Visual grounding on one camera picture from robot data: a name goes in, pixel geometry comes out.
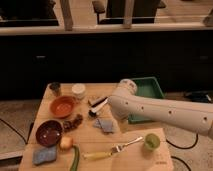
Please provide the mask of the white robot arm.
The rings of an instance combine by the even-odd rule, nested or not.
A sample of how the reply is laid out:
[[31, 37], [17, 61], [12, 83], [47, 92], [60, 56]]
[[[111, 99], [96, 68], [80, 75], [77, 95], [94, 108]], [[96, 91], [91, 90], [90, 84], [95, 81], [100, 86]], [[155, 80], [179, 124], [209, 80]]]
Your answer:
[[136, 91], [133, 80], [122, 79], [108, 97], [117, 121], [138, 114], [213, 139], [213, 104], [136, 96]]

